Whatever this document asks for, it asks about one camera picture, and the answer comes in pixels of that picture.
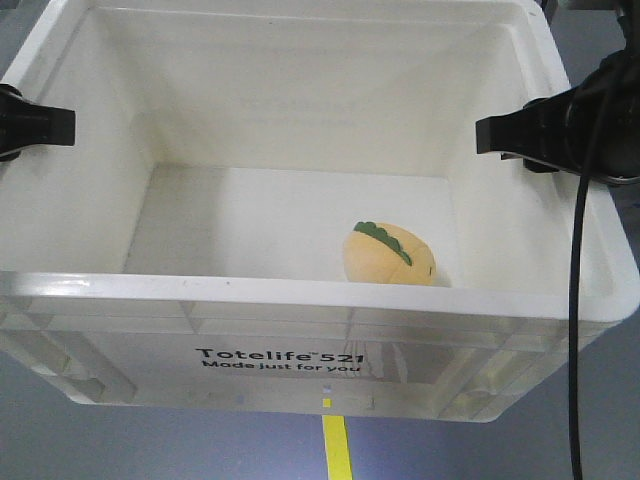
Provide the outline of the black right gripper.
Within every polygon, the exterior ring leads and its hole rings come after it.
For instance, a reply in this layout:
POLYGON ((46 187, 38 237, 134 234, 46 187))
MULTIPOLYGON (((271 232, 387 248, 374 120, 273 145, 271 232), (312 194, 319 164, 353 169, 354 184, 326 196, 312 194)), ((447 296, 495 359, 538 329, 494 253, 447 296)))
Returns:
POLYGON ((588 174, 612 186, 639 182, 639 57, 601 61, 578 88, 529 101, 475 124, 476 151, 521 158, 535 173, 588 174))

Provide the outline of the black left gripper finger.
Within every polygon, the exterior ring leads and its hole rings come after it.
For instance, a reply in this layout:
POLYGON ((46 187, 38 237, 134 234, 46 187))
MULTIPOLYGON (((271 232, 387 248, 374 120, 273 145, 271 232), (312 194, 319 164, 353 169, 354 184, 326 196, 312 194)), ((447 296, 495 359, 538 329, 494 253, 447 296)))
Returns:
POLYGON ((13 161, 38 145, 74 146, 76 113, 25 99, 12 85, 1 85, 1 160, 13 161))

